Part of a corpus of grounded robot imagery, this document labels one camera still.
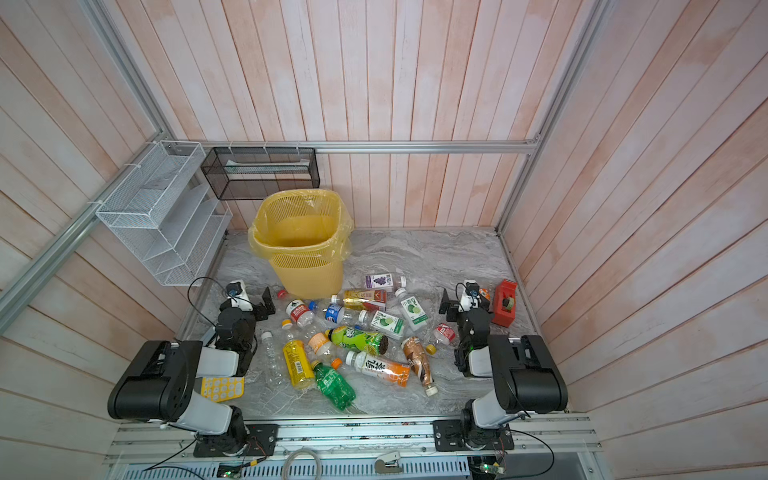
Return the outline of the small red label bottle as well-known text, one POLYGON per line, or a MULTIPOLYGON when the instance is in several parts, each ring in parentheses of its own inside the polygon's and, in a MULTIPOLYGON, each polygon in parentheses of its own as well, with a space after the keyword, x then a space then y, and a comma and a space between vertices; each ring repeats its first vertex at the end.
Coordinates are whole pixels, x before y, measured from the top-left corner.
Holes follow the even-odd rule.
POLYGON ((459 344, 459 336, 454 328, 444 322, 438 323, 430 335, 437 344, 448 348, 456 348, 459 344))

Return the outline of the red label water bottle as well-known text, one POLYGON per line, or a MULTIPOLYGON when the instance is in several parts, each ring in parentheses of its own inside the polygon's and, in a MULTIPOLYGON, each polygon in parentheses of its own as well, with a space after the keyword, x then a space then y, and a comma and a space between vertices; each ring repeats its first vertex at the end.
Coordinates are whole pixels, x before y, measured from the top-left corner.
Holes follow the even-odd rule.
POLYGON ((280 305, 293 324, 304 328, 312 323, 314 314, 304 300, 289 293, 285 289, 279 290, 277 297, 280 301, 280 305))

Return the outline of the orange label clear bottle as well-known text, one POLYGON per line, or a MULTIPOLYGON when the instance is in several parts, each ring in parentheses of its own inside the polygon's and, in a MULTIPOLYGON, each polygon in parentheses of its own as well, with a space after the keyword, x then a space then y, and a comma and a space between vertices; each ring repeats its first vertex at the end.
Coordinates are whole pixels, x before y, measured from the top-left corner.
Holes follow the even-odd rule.
POLYGON ((308 339, 308 351, 311 362, 322 362, 334 370, 339 370, 343 365, 342 351, 322 331, 308 339))

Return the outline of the brown milk tea bottle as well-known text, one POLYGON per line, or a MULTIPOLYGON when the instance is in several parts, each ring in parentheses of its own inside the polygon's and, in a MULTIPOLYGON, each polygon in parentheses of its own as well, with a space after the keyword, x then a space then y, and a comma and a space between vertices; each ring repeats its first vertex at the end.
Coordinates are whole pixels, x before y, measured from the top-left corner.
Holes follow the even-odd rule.
POLYGON ((416 336, 405 338, 401 343, 401 348, 406 359, 410 362, 411 370, 419 378, 419 381, 428 397, 436 395, 439 390, 436 386, 429 357, 421 340, 416 336))

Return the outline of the yellow label tea bottle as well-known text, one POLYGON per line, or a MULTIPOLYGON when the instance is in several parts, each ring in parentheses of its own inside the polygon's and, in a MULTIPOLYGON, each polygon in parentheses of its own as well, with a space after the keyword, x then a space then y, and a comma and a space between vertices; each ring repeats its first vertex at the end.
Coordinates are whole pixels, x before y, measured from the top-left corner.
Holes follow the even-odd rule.
POLYGON ((284 319, 281 327, 286 339, 282 352, 291 384, 297 390, 306 390, 314 385, 315 375, 310 366, 303 339, 291 320, 284 319))

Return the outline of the green soda bottle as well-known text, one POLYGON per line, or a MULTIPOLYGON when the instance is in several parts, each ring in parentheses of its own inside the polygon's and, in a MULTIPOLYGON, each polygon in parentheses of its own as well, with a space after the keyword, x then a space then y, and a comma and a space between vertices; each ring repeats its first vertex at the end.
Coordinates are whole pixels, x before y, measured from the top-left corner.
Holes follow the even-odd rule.
POLYGON ((314 373, 317 388, 340 411, 349 408, 356 399, 353 387, 339 372, 342 360, 336 358, 326 365, 320 360, 314 360, 311 368, 314 373))

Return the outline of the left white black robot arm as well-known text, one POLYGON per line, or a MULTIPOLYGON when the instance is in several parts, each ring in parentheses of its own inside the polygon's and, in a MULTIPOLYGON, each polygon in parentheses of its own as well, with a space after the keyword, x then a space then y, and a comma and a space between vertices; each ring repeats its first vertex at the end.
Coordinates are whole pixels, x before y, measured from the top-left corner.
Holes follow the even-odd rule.
POLYGON ((271 291, 253 303, 241 281, 225 287, 227 300, 214 323, 214 345, 201 340, 147 341, 112 389, 107 412, 116 420, 156 422, 189 431, 194 455, 255 456, 274 453, 278 426, 248 424, 242 410, 203 396, 199 379, 241 380, 258 349, 256 325, 276 313, 271 291))

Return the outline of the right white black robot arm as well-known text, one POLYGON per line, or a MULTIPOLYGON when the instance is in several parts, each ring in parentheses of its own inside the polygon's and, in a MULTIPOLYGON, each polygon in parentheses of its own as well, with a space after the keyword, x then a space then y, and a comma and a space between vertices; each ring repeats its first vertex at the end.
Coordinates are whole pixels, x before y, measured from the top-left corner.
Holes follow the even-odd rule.
POLYGON ((433 422, 440 452, 513 447, 508 424, 567 407, 568 392, 539 335, 510 337, 492 327, 509 326, 516 308, 514 286, 499 287, 490 300, 475 283, 456 285, 457 299, 442 292, 439 312, 458 327, 454 364, 467 378, 489 378, 492 389, 469 400, 459 419, 433 422))

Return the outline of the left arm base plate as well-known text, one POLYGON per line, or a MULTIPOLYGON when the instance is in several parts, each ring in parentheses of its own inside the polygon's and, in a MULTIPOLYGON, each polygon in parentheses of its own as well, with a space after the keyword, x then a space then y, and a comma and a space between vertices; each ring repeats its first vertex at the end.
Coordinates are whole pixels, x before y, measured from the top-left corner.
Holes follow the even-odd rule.
POLYGON ((197 439, 193 456, 269 457, 274 454, 278 430, 278 424, 255 423, 236 425, 221 435, 201 435, 197 439))

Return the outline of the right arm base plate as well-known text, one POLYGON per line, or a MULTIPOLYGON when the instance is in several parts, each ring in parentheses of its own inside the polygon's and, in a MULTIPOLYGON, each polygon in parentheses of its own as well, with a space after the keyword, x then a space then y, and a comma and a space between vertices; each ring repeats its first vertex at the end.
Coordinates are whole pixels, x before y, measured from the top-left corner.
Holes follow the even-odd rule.
POLYGON ((508 429, 483 429, 471 421, 460 419, 435 420, 431 425, 435 449, 439 452, 514 449, 514 440, 508 429))

